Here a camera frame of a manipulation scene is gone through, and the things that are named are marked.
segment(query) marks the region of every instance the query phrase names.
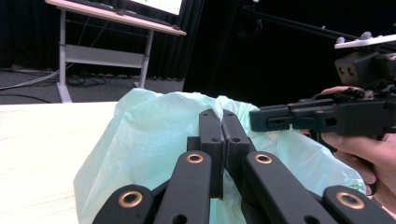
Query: floor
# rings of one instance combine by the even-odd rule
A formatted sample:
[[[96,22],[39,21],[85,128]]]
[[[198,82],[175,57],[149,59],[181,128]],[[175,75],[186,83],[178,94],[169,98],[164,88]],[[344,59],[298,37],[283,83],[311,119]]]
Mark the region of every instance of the floor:
[[[52,71],[0,70],[0,105],[61,103],[57,74]],[[69,75],[67,87],[73,103],[111,102],[118,101],[138,81],[139,77],[123,75]],[[183,80],[148,78],[145,89],[168,93],[182,91],[183,84]]]

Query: desk top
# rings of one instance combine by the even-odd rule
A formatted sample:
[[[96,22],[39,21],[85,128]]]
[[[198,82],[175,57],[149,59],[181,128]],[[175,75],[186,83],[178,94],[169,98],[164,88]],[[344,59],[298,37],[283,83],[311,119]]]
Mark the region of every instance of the desk top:
[[[76,12],[79,14],[84,14],[87,16],[94,16],[97,18],[101,18],[104,20],[108,21],[116,21],[120,23],[125,23],[128,25],[133,25],[145,29],[150,29],[162,33],[167,33],[170,35],[186,35],[185,32],[180,31],[180,30],[175,30],[172,27],[165,26],[159,23],[151,22],[151,21],[144,21],[140,20],[138,18],[133,18],[129,16],[120,16],[116,14],[115,12],[103,10],[100,8],[96,7],[88,7],[84,6],[82,4],[74,3],[74,2],[69,2],[65,0],[45,0],[46,3],[54,5],[56,7],[65,9],[67,11],[72,11]]]
[[[115,104],[0,105],[0,223],[78,223],[73,180]]]

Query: desk leg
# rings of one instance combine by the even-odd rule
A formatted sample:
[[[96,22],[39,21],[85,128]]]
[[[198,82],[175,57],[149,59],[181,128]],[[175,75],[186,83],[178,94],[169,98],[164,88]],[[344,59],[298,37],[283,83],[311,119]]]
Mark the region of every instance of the desk leg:
[[[59,82],[58,92],[62,103],[72,103],[69,90],[66,86],[66,11],[61,9],[61,36],[59,42]]]
[[[148,42],[146,44],[145,55],[143,56],[142,68],[140,70],[140,80],[138,87],[145,88],[146,75],[149,67],[149,54],[151,51],[152,37],[154,37],[154,31],[148,30]]]

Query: monitor screen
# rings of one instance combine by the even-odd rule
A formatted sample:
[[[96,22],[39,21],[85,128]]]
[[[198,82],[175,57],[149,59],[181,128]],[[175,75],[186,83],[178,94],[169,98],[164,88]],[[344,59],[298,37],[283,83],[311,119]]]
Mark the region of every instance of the monitor screen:
[[[165,12],[178,15],[180,13],[182,0],[130,0],[138,4],[153,7]]]

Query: black curtain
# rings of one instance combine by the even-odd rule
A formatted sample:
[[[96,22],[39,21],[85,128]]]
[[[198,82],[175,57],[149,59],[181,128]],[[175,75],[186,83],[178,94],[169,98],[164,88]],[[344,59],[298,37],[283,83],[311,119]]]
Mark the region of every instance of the black curtain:
[[[0,1],[0,68],[58,67],[59,12],[43,0]]]
[[[168,20],[187,35],[154,33],[148,77],[183,79],[186,76],[203,2],[185,0],[180,15]],[[155,17],[166,19],[162,14]],[[59,18],[59,10],[44,0],[0,0],[0,67],[17,64],[58,69]],[[72,12],[67,12],[66,18],[66,44],[144,53],[146,29]],[[75,64],[67,70],[67,74],[81,72],[138,76],[140,69]]]

